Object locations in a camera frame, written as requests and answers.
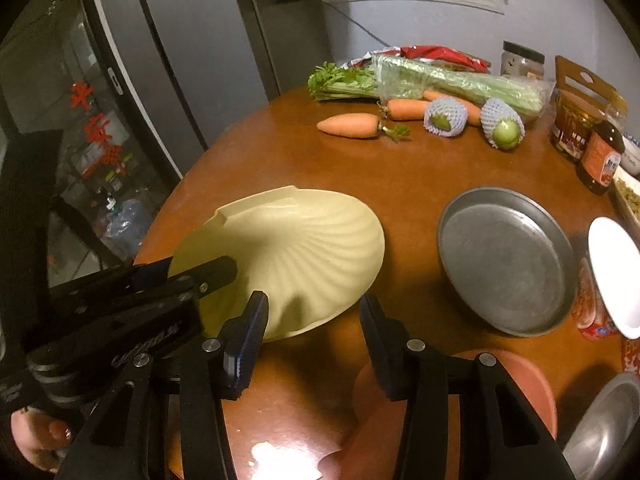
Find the orange carrot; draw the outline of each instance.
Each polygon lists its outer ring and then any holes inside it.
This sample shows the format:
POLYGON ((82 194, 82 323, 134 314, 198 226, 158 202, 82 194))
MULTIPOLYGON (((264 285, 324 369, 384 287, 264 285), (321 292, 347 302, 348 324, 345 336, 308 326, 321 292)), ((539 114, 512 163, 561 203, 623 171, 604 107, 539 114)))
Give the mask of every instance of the orange carrot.
POLYGON ((469 114, 469 118, 467 122, 472 126, 480 126, 481 110, 475 104, 470 103, 469 101, 466 101, 464 99, 461 99, 460 97, 443 94, 441 92, 436 92, 433 90, 425 90, 424 93, 422 94, 422 97, 427 99, 427 101, 435 101, 436 99, 439 99, 441 97, 451 97, 452 99, 455 99, 456 101, 458 101, 461 105, 464 105, 464 107, 466 108, 466 111, 469 114))
POLYGON ((389 99, 382 112, 392 121, 422 121, 428 105, 428 102, 418 99, 389 99))
POLYGON ((387 128, 380 123, 378 116, 374 114, 336 115, 320 121, 317 128, 326 134, 350 139, 373 139, 380 132, 383 132, 393 140, 398 140, 409 134, 409 128, 406 126, 387 128))

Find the glass door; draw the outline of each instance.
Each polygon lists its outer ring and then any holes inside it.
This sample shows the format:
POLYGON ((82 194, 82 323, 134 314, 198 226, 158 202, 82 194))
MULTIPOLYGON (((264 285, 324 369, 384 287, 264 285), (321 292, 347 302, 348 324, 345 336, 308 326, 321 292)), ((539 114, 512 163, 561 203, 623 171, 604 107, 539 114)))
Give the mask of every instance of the glass door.
MULTIPOLYGON (((80 0, 30 0, 0 44, 0 92, 20 134, 64 131, 50 286, 133 260, 171 191, 117 105, 87 27, 80 0), (106 250, 92 251, 96 240, 106 250)), ((0 154, 5 144, 2 135, 0 154)))

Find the brown bottle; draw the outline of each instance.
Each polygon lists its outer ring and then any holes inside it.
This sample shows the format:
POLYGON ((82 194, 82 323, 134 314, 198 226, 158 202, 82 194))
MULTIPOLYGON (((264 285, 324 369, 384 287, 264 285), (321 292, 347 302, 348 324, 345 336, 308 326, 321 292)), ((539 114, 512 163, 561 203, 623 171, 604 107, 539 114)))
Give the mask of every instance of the brown bottle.
POLYGON ((625 143, 618 129, 609 121, 597 123, 576 167, 578 178, 590 191, 604 194, 613 182, 623 153, 625 143))

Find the silver bolt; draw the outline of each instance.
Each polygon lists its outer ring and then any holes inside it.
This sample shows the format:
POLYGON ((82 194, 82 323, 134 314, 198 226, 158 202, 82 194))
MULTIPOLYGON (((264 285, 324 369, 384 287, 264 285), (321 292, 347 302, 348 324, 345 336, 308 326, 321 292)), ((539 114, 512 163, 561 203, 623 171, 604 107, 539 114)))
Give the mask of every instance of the silver bolt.
POLYGON ((202 349, 205 352, 215 352, 220 348, 220 341, 215 338, 207 339, 202 343, 202 349))
POLYGON ((136 355, 131 362, 137 368, 142 368, 143 366, 148 365, 149 361, 151 361, 151 357, 149 354, 138 354, 136 355))
POLYGON ((495 357, 491 354, 480 354, 480 362, 484 366, 494 366, 496 364, 495 357))
POLYGON ((409 339, 409 341, 406 342, 406 347, 411 350, 411 352, 422 352, 426 346, 424 341, 420 339, 409 339))

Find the yellow shell-shaped plate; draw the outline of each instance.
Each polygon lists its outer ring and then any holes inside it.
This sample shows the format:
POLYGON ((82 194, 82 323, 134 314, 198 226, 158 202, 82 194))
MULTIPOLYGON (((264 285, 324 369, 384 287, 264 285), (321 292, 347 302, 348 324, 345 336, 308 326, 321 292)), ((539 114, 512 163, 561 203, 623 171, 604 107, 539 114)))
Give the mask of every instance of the yellow shell-shaped plate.
POLYGON ((269 298, 265 339, 311 330, 347 310, 376 279, 385 237, 375 213, 338 192, 273 189, 217 209, 175 251, 169 275, 228 255, 236 280, 200 300, 207 336, 239 316, 254 290, 269 298))

